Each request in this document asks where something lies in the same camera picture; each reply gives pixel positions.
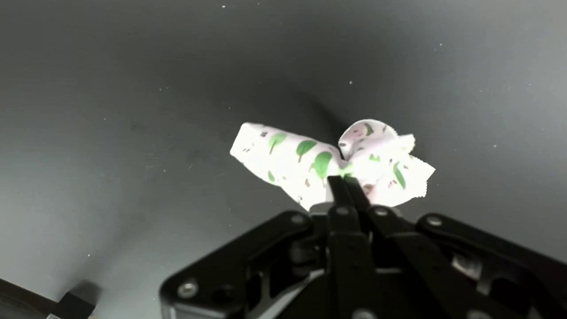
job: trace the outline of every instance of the black object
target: black object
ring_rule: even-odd
[[[413,224],[356,178],[330,184],[323,214],[282,212],[170,276],[163,317],[257,317],[301,285],[280,319],[567,317],[564,263],[441,214]]]
[[[98,286],[92,283],[80,283],[62,295],[62,299],[52,301],[32,290],[27,290],[11,281],[0,279],[0,299],[7,301],[11,306],[4,304],[0,308],[0,317],[45,317],[45,319],[89,319],[94,310],[94,299]]]

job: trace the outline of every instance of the white paper with green print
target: white paper with green print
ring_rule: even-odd
[[[245,122],[231,154],[250,171],[280,185],[305,208],[330,201],[328,175],[353,175],[369,200],[399,205],[425,196],[434,168],[410,152],[413,134],[399,136],[385,122],[363,118],[339,138],[339,148],[309,136]]]

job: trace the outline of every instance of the dark gray surface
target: dark gray surface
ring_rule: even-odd
[[[565,15],[562,0],[4,0],[0,276],[50,297],[92,279],[94,317],[154,319],[167,274],[296,207],[229,157],[243,120],[333,141],[360,116],[415,132],[438,166],[406,216],[567,260]]]

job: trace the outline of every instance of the gray background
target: gray background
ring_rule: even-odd
[[[567,260],[564,0],[2,0],[0,276],[156,319],[163,278],[298,207],[243,120],[415,132],[441,210]]]

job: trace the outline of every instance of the crumpled paper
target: crumpled paper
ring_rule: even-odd
[[[355,122],[339,148],[309,136],[245,122],[231,154],[262,180],[280,185],[303,208],[332,201],[328,175],[351,175],[371,203],[401,205],[427,194],[434,168],[411,155],[413,134],[397,134],[381,120]]]

